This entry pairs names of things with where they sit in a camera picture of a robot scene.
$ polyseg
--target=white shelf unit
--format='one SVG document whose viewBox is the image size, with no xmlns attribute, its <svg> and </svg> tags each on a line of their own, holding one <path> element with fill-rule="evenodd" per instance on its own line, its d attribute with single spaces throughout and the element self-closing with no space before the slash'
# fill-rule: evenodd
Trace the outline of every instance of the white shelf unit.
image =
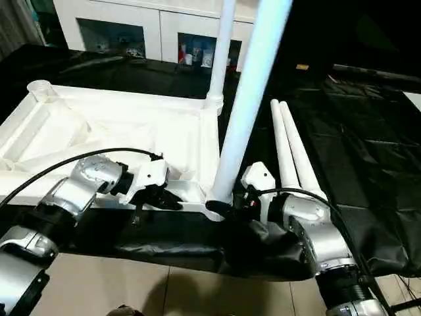
<svg viewBox="0 0 421 316">
<path fill-rule="evenodd" d="M 161 11 L 162 60 L 178 62 L 178 34 L 218 37 L 219 19 Z M 241 71 L 253 25 L 234 21 L 232 40 L 241 42 L 237 71 Z"/>
<path fill-rule="evenodd" d="M 68 47 L 89 50 L 91 36 L 81 32 L 78 19 L 103 21 L 143 29 L 145 56 L 178 62 L 178 34 L 217 38 L 222 0 L 54 0 Z M 258 0 L 238 1 L 232 39 L 241 42 L 237 71 L 241 71 Z"/>
<path fill-rule="evenodd" d="M 54 0 L 54 4 L 69 49 L 87 50 L 78 23 L 83 18 L 142 28 L 146 58 L 162 60 L 159 11 L 89 0 Z"/>
</svg>

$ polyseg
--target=tiled floor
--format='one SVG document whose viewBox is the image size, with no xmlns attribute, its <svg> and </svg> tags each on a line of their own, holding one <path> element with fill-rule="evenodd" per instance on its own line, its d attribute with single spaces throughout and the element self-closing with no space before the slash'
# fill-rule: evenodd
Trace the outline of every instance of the tiled floor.
<svg viewBox="0 0 421 316">
<path fill-rule="evenodd" d="M 32 316 L 105 316 L 130 305 L 145 316 L 323 316 L 314 280 L 262 282 L 122 259 L 61 254 Z M 390 304 L 409 298 L 396 276 L 378 279 Z M 421 280 L 410 286 L 421 296 Z M 417 308 L 399 316 L 421 316 Z"/>
</svg>

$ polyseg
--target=black tablecloth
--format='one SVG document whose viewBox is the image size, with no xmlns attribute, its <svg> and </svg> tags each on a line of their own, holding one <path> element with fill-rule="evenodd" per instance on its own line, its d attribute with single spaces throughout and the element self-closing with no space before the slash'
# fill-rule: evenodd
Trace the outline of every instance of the black tablecloth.
<svg viewBox="0 0 421 316">
<path fill-rule="evenodd" d="M 0 74 L 1 121 L 27 94 L 26 85 L 37 79 L 194 98 L 205 98 L 210 82 L 209 70 L 203 68 L 29 45 L 3 61 Z M 218 119 L 221 147 L 237 83 L 238 75 L 227 75 L 225 106 Z M 240 174 L 247 165 L 263 161 L 278 184 L 269 106 L 273 97 L 288 101 L 320 184 L 340 206 L 372 271 L 421 275 L 421 113 L 384 84 L 272 73 Z M 27 209 L 8 205 L 0 210 L 0 234 Z M 238 230 L 202 214 L 144 211 L 137 226 L 130 217 L 128 211 L 90 210 L 66 251 L 242 276 L 309 276 L 292 234 L 276 247 L 256 252 L 247 239 L 237 239 Z M 239 240 L 234 252 L 232 240 Z"/>
</svg>

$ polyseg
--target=white pipe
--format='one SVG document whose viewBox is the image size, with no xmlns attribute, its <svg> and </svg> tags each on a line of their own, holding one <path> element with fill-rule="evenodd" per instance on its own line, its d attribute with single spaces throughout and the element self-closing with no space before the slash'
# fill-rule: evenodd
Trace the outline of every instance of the white pipe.
<svg viewBox="0 0 421 316">
<path fill-rule="evenodd" d="M 231 201 L 292 0 L 260 0 L 210 198 Z"/>
<path fill-rule="evenodd" d="M 206 106 L 215 105 L 222 110 L 224 104 L 224 89 L 226 64 L 230 51 L 232 25 L 234 23 L 235 0 L 224 0 L 221 18 L 219 20 L 219 34 L 216 40 L 215 56 L 210 79 L 209 92 L 206 98 Z"/>
<path fill-rule="evenodd" d="M 287 132 L 282 118 L 280 104 L 273 99 L 270 102 L 272 120 L 274 121 L 276 152 L 278 154 L 279 174 L 283 188 L 301 188 L 297 172 L 295 171 L 294 160 L 289 147 Z"/>
<path fill-rule="evenodd" d="M 320 189 L 313 167 L 311 166 L 309 156 L 304 148 L 298 129 L 294 123 L 291 112 L 289 112 L 288 104 L 283 101 L 280 103 L 280 112 L 284 120 L 287 132 L 289 147 L 291 148 L 295 167 L 297 168 L 298 177 L 301 187 L 318 196 L 326 199 L 326 194 Z"/>
</svg>

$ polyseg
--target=white cabinet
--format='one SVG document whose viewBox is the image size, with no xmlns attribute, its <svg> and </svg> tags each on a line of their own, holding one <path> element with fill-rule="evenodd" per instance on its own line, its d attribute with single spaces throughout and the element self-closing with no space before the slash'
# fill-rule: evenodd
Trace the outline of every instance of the white cabinet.
<svg viewBox="0 0 421 316">
<path fill-rule="evenodd" d="M 146 58 L 161 60 L 159 11 L 90 0 L 54 4 L 69 49 L 143 48 Z"/>
<path fill-rule="evenodd" d="M 162 60 L 172 63 L 178 62 L 178 51 L 180 43 L 180 34 L 205 36 L 208 38 L 218 37 L 219 19 L 208 18 L 204 16 L 195 16 L 182 13 L 172 13 L 161 11 L 161 40 L 162 40 Z M 234 21 L 232 29 L 232 39 L 238 41 L 239 46 L 236 48 L 232 42 L 230 54 L 234 54 L 230 58 L 236 58 L 235 62 L 237 71 L 241 71 L 245 53 L 249 46 L 249 38 L 253 25 L 251 23 Z"/>
<path fill-rule="evenodd" d="M 230 59 L 237 71 L 243 66 L 257 2 L 238 1 L 235 8 Z M 222 0 L 54 0 L 54 4 L 69 49 L 177 63 L 186 39 L 202 40 L 214 48 Z"/>
</svg>

